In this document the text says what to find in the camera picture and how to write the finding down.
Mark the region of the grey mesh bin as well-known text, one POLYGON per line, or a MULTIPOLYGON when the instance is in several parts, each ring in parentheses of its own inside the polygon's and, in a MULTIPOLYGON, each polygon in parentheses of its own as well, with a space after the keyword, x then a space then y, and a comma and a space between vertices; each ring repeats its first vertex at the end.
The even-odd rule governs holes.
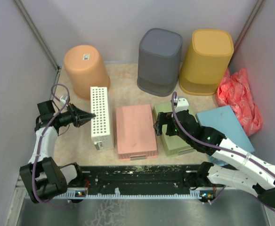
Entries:
POLYGON ((146 32, 139 44, 137 86, 158 97, 170 95, 179 77, 183 38, 161 28, 146 32))

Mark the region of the yellow mesh bin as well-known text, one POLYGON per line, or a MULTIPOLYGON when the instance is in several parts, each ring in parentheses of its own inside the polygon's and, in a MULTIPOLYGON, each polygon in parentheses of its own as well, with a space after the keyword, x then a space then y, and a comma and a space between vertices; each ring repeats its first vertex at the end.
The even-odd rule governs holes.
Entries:
POLYGON ((228 32, 195 30, 179 73, 182 91, 196 96, 215 94, 233 53, 234 44, 228 32))

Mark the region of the pink plastic basket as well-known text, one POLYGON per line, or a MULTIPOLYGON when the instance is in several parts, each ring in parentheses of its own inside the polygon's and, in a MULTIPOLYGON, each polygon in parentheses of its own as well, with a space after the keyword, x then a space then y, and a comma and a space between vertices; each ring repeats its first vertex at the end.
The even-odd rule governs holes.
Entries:
POLYGON ((158 156, 150 104, 116 108, 117 152, 121 161, 158 156))

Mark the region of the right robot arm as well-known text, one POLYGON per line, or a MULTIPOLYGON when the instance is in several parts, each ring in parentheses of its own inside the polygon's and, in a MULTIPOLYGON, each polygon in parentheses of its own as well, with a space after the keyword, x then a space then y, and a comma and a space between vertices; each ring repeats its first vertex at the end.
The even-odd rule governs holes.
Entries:
POLYGON ((275 165, 245 151, 226 135, 201 126, 188 110, 157 115, 156 135, 167 125, 167 136, 178 136, 193 149, 227 162, 235 169, 224 169, 216 164, 201 164, 197 181, 202 186, 221 184, 246 191, 266 206, 275 209, 275 165))

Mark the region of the white plastic basket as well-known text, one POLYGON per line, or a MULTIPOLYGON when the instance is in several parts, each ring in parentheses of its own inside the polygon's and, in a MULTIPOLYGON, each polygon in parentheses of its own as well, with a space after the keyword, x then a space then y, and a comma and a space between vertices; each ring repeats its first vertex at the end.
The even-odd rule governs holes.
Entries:
POLYGON ((98 151, 114 148, 113 122, 107 87, 90 88, 90 107, 95 117, 91 120, 91 140, 98 151))

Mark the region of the blue plastic basket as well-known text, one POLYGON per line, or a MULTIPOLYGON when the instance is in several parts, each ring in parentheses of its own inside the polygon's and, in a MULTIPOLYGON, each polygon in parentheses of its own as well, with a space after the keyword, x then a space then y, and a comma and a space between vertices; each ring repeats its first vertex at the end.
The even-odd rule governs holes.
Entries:
POLYGON ((255 152, 253 145, 230 106, 226 105, 199 112, 196 114, 196 118, 200 125, 215 128, 245 151, 255 152))

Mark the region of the orange capybara bucket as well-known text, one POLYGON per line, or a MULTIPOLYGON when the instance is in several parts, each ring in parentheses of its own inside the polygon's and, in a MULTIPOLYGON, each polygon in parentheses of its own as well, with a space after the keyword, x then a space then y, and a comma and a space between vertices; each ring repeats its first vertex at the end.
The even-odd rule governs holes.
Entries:
POLYGON ((90 100, 91 87, 110 87, 104 60, 95 47, 75 46, 67 51, 63 63, 73 90, 80 98, 90 100))

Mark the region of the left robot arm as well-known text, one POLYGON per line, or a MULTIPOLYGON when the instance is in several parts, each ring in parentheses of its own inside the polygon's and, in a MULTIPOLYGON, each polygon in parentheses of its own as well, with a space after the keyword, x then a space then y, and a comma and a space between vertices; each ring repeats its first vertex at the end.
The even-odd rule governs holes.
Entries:
POLYGON ((77 163, 59 167, 53 154, 61 127, 73 124, 79 128, 95 118, 95 114, 83 111, 73 104, 66 106, 66 112, 56 112, 54 102, 50 100, 39 103, 37 107, 40 114, 34 128, 34 151, 28 164, 19 170, 33 203, 46 202, 66 193, 69 186, 79 187, 84 183, 85 176, 77 163))

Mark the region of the green plastic basket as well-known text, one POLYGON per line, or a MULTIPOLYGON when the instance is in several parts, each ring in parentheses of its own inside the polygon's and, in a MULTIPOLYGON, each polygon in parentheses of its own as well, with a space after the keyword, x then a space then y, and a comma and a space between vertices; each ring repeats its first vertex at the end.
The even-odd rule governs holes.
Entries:
MULTIPOLYGON (((168 113, 171 111, 172 111, 171 102, 165 102, 165 103, 154 105, 154 108, 153 108, 154 122, 157 121, 157 115, 159 112, 168 113)), ((167 125, 163 125, 161 140, 162 140, 162 144, 163 144, 163 148, 166 156, 175 157, 175 156, 195 152, 195 150, 190 145, 185 143, 181 138, 179 138, 178 136, 167 136, 166 132, 167 132, 167 125)))

